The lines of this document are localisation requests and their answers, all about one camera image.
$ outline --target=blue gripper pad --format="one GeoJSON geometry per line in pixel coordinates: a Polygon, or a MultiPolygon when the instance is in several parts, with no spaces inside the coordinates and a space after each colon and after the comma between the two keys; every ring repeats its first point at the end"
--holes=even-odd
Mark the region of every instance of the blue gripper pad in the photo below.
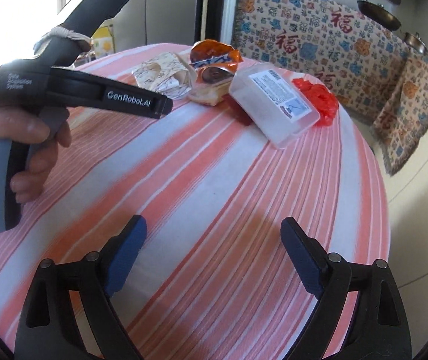
{"type": "Polygon", "coordinates": [[[306,291],[319,299],[324,292],[323,273],[327,272],[326,252],[317,240],[304,233],[294,218],[282,221],[281,240],[306,291]]]}
{"type": "Polygon", "coordinates": [[[101,250],[104,292],[108,297],[120,291],[147,237],[146,220],[134,215],[121,233],[101,250]]]}

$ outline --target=striped tablecloth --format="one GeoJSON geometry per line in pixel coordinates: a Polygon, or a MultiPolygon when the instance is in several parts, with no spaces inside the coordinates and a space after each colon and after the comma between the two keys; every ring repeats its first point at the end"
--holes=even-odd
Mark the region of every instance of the striped tablecloth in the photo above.
{"type": "MultiPolygon", "coordinates": [[[[142,47],[81,70],[121,80],[164,51],[186,46],[142,47]]],[[[179,100],[159,121],[78,108],[69,122],[72,146],[60,150],[45,193],[0,235],[0,337],[10,348],[39,261],[81,259],[133,214],[146,218],[148,238],[112,303],[148,360],[282,359],[316,303],[281,244],[285,217],[348,261],[388,257],[378,164],[342,108],[333,126],[283,151],[222,104],[179,100]]],[[[354,301],[329,353],[340,348],[354,301]]],[[[73,303],[98,353],[79,299],[73,303]]]]}

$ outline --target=container label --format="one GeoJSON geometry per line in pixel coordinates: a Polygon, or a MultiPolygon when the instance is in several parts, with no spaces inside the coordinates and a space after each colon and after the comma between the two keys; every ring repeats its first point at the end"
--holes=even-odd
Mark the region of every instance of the container label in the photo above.
{"type": "Polygon", "coordinates": [[[291,122],[311,113],[311,108],[306,102],[274,70],[251,74],[249,78],[279,107],[291,122]]]}

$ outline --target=trigger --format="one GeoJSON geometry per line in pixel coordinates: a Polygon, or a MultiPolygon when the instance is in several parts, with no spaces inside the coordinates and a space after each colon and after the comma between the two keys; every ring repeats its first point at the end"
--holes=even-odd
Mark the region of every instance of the trigger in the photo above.
{"type": "Polygon", "coordinates": [[[32,156],[40,149],[43,149],[47,143],[55,137],[62,124],[68,119],[69,111],[65,107],[44,107],[40,111],[38,117],[49,126],[51,132],[49,137],[44,142],[30,146],[29,153],[27,154],[26,169],[29,165],[29,162],[31,161],[32,156]]]}

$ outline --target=plastic container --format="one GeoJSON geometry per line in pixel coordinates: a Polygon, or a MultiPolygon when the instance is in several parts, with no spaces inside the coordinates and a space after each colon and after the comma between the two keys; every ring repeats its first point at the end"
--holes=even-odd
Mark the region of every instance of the plastic container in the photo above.
{"type": "Polygon", "coordinates": [[[280,149],[320,118],[309,100],[270,63],[239,70],[229,94],[280,149]]]}

